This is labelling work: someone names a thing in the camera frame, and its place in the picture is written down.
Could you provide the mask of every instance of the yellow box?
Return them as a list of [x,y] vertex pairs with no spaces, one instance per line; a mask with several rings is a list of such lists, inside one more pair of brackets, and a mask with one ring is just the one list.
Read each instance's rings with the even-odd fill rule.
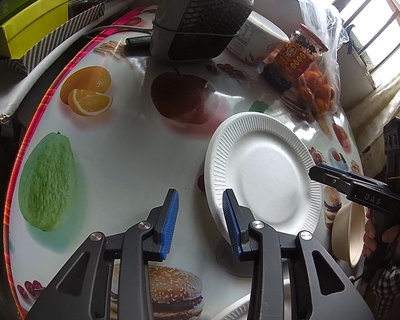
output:
[[0,26],[0,57],[19,59],[68,21],[68,0],[38,0]]

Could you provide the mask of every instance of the striped box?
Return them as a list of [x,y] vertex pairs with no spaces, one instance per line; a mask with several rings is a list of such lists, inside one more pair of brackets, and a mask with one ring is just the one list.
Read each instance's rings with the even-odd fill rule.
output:
[[96,5],[83,13],[76,15],[65,24],[52,31],[20,59],[1,59],[0,69],[28,75],[51,51],[63,41],[80,31],[86,25],[103,16],[105,3]]

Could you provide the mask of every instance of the curtain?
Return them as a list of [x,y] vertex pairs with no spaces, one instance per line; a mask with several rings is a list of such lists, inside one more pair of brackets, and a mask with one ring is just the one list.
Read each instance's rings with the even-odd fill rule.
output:
[[400,72],[347,112],[363,172],[368,177],[375,177],[386,164],[383,127],[394,116],[400,117]]

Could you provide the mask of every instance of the window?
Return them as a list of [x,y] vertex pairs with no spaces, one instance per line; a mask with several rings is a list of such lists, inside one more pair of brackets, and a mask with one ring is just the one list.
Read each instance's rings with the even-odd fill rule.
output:
[[330,0],[341,12],[356,57],[373,84],[387,83],[400,71],[400,11],[392,0]]

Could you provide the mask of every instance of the red jar label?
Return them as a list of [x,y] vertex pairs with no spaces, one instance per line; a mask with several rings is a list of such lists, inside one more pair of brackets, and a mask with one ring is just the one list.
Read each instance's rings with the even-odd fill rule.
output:
[[313,61],[314,59],[305,54],[293,41],[287,43],[275,56],[277,65],[292,81],[303,74]]

